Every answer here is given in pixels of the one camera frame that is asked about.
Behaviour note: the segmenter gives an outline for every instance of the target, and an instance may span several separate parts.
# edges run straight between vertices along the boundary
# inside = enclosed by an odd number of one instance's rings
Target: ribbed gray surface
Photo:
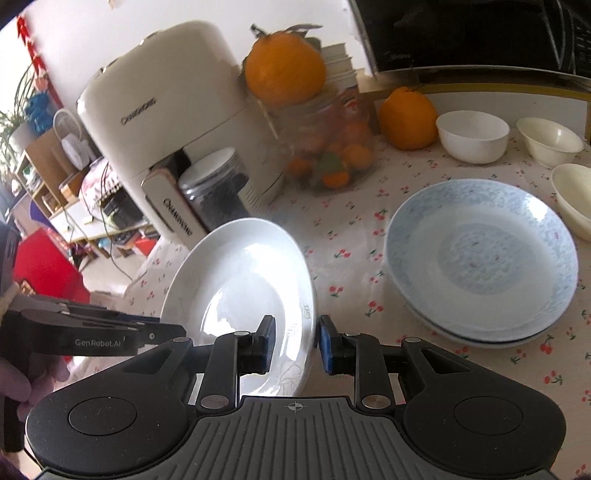
[[[122,478],[461,480],[463,477],[430,465],[406,445],[391,421],[361,415],[344,398],[247,398],[235,413],[199,421],[187,443],[168,460],[149,471]],[[530,479],[554,477],[548,472],[538,472]],[[62,478],[45,473],[39,480]]]

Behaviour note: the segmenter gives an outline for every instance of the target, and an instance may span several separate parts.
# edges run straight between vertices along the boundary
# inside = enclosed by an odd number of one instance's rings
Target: white fan
[[[67,157],[78,170],[96,160],[88,140],[84,138],[80,122],[69,110],[62,108],[56,112],[53,116],[53,129]]]

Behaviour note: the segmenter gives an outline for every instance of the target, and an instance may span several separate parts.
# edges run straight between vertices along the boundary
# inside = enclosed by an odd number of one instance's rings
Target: clear plastic jar
[[[346,108],[336,86],[325,85],[312,100],[276,113],[292,151],[285,174],[301,187],[339,190],[374,164],[369,116],[360,102]]]
[[[193,163],[178,187],[208,231],[239,218],[267,217],[267,209],[232,147]]]

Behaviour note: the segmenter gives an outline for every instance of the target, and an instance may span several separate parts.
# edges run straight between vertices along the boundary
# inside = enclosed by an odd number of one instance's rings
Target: red chair
[[[82,274],[68,262],[43,229],[21,241],[13,270],[17,283],[26,280],[35,293],[90,303]]]

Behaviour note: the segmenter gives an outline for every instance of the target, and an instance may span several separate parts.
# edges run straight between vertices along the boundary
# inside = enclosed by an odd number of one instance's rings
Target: tablecloth
[[[314,196],[286,187],[272,206],[274,220],[292,234],[307,258],[318,312],[331,315],[341,332],[368,333],[384,344],[399,345],[406,336],[422,337],[547,394],[567,420],[567,436],[553,472],[566,479],[585,473],[587,464],[591,471],[591,244],[575,238],[580,280],[574,300],[555,328],[519,348],[501,350],[454,343],[423,326],[395,292],[384,262],[384,237],[391,216],[422,188],[450,179],[491,179],[518,186],[555,208],[550,170],[535,163],[516,132],[511,132],[503,157],[486,166],[458,162],[439,144],[406,153],[380,137],[376,154],[374,172],[350,190]],[[587,147],[576,161],[587,164],[589,160]],[[187,254],[185,247],[160,241],[140,277],[114,306],[158,316],[170,281]],[[313,355],[301,394],[352,395],[351,377],[327,377],[318,354]],[[87,373],[117,360],[93,361]],[[404,401],[400,389],[395,388],[395,396]]]

